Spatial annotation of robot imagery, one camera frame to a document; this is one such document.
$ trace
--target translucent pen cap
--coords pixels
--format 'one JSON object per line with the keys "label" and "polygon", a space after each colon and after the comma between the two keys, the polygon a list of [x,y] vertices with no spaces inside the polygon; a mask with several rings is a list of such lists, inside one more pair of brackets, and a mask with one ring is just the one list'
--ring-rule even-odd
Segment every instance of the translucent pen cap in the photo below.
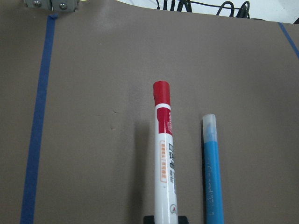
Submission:
{"label": "translucent pen cap", "polygon": [[214,114],[207,114],[202,117],[202,129],[204,143],[217,141],[216,117]]}

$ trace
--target red marker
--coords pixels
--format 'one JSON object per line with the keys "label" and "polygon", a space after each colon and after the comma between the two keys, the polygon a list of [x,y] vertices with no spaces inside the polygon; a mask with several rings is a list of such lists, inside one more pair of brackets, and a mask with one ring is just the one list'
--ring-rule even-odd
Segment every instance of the red marker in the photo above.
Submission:
{"label": "red marker", "polygon": [[178,224],[170,87],[154,83],[155,99],[155,224]]}

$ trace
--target blue pen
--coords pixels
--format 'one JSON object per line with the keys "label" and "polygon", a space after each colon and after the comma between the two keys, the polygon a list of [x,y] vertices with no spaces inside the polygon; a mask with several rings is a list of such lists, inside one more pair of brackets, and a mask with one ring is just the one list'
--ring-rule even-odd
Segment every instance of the blue pen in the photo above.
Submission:
{"label": "blue pen", "polygon": [[202,118],[205,154],[206,223],[224,224],[216,117]]}

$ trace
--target black base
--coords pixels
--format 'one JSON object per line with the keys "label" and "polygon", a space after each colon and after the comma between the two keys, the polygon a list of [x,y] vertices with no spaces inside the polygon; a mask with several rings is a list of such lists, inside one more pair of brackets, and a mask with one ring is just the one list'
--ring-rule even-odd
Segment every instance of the black base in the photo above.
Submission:
{"label": "black base", "polygon": [[[154,216],[145,216],[143,218],[143,224],[155,224]],[[179,216],[178,224],[189,224],[187,217]]]}

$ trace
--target blue tape strip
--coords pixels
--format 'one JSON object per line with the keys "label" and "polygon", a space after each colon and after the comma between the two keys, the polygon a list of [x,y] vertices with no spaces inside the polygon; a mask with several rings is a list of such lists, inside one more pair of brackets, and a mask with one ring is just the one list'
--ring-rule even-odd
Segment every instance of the blue tape strip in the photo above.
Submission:
{"label": "blue tape strip", "polygon": [[43,133],[43,118],[46,106],[47,86],[54,38],[55,19],[57,17],[58,15],[54,14],[49,15],[47,19],[47,30],[43,47],[43,57],[39,73],[36,94],[36,105],[34,109],[28,152],[23,203],[21,210],[21,224],[33,224],[34,219],[38,165]]}
{"label": "blue tape strip", "polygon": [[285,37],[286,37],[287,40],[289,41],[291,47],[293,48],[295,54],[297,55],[297,57],[298,57],[298,59],[299,59],[299,50],[298,50],[298,48],[296,47],[296,45],[294,44],[294,41],[293,41],[292,38],[290,37],[288,31],[285,29],[284,25],[283,25],[281,22],[279,22],[278,24],[279,24],[279,26],[280,26],[282,32],[284,33]]}

